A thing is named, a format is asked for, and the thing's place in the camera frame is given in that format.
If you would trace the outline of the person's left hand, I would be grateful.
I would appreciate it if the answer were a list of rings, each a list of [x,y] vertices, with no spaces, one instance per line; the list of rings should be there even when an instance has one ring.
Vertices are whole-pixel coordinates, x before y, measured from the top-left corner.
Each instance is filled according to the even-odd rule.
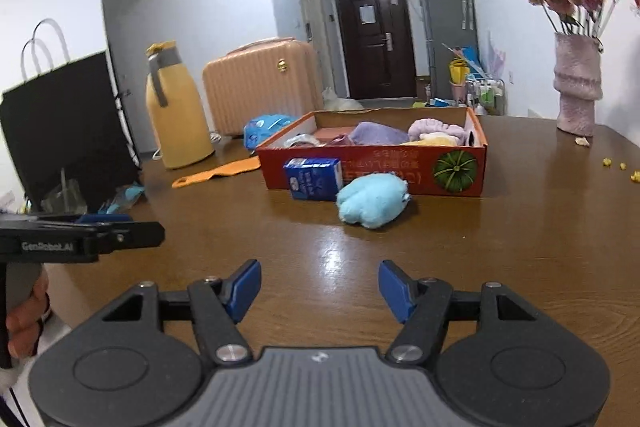
[[[8,350],[12,358],[27,359],[36,352],[41,336],[40,320],[50,310],[48,289],[47,271],[41,269],[29,297],[6,316],[6,329],[10,334]]]

